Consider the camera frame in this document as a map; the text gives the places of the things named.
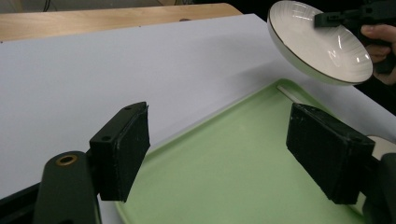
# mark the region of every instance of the bowl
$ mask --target bowl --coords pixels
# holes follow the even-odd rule
[[[295,1],[279,1],[268,13],[268,30],[280,53],[301,72],[335,85],[356,85],[373,73],[359,39],[346,27],[314,27],[320,10]]]

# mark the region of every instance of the light green tray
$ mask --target light green tray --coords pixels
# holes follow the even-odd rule
[[[323,107],[291,81],[225,109],[148,154],[125,223],[364,223],[329,201],[286,147],[292,101]]]

